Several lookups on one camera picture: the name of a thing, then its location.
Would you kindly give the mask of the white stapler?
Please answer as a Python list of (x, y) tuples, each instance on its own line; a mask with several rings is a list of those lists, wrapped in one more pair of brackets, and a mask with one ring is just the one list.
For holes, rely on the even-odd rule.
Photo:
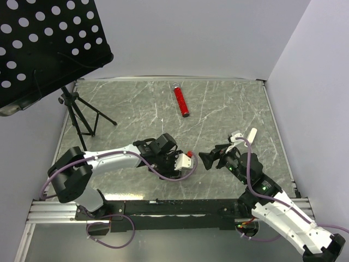
[(248, 134), (248, 137), (247, 137), (247, 140), (250, 144), (253, 143), (255, 137), (256, 137), (256, 134), (257, 134), (257, 129), (256, 128), (252, 128), (251, 131), (249, 132)]

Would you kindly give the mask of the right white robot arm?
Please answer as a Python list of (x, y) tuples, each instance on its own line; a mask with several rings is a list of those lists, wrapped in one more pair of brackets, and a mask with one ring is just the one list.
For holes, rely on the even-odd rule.
[(200, 152), (206, 170), (228, 169), (242, 184), (245, 192), (238, 198), (238, 211), (243, 217), (264, 221), (287, 240), (303, 261), (336, 261), (345, 238), (332, 234), (314, 222), (287, 193), (263, 171), (258, 156), (251, 151), (240, 153), (236, 147), (216, 145), (210, 153)]

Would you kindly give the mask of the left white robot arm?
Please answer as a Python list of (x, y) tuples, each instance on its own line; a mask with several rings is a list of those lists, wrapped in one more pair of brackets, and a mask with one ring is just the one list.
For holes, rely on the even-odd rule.
[(146, 166), (158, 172), (162, 180), (180, 179), (182, 172), (176, 160), (183, 152), (174, 138), (164, 133), (157, 139), (138, 140), (121, 148), (101, 152), (82, 151), (72, 147), (49, 168), (47, 174), (60, 203), (76, 202), (95, 219), (111, 214), (101, 190), (89, 186), (92, 178), (125, 168)]

